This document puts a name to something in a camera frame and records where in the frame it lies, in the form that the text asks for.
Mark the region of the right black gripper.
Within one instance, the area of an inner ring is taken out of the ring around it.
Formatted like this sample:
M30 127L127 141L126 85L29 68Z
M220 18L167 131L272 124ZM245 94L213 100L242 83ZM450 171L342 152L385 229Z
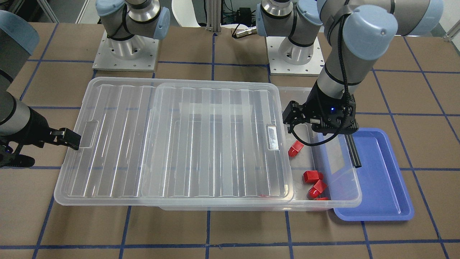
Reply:
M1 108L0 167L29 168L35 159L21 154L25 145L43 148L46 143L79 150L82 136L69 128L50 128L45 117L29 106Z

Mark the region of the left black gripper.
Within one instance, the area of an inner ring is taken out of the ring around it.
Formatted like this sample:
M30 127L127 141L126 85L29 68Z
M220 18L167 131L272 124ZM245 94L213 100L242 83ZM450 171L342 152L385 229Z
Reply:
M288 125L289 134L292 134L294 127L301 123L311 123L312 130L317 133L334 134L344 119L346 106L349 109L340 134L351 135L359 129L355 119L354 95L350 95L348 100L332 98L323 93L315 82L303 105L297 101L287 104L282 112L282 121Z

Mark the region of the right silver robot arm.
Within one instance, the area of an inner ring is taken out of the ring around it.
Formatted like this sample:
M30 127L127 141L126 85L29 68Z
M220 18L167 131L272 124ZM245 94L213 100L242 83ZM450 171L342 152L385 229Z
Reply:
M166 37L171 12L157 0L97 0L96 11L105 27L115 57L133 59L143 51L142 37ZM7 91L40 41L24 19L1 11L1 167L28 168L35 159L21 154L25 145L43 148L46 143L78 150L81 136L69 128L51 128L41 114Z

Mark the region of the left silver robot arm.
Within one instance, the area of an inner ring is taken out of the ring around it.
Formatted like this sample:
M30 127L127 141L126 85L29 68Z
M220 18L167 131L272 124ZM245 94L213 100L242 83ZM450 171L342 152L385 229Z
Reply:
M310 50L323 26L331 46L306 102L290 101L282 114L289 133L304 123L325 135L358 131L355 90L396 35L426 34L442 13L442 0L261 1L255 10L260 36L286 37Z

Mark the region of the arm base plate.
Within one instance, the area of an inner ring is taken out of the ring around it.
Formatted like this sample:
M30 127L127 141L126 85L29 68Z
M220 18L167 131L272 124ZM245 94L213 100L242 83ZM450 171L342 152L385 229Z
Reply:
M318 76L324 57L318 38L308 47L294 45L287 37L266 37L272 76Z
M115 41L104 32L92 67L97 71L154 72L159 45L160 40L143 36Z

